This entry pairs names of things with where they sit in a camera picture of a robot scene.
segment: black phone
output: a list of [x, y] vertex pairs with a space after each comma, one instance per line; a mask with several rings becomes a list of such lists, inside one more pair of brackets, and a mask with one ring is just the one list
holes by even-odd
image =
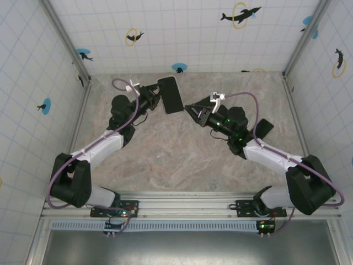
[[183, 101], [179, 93], [177, 81], [174, 76], [169, 76], [157, 80], [162, 85], [162, 102], [167, 114], [182, 112], [184, 110]]

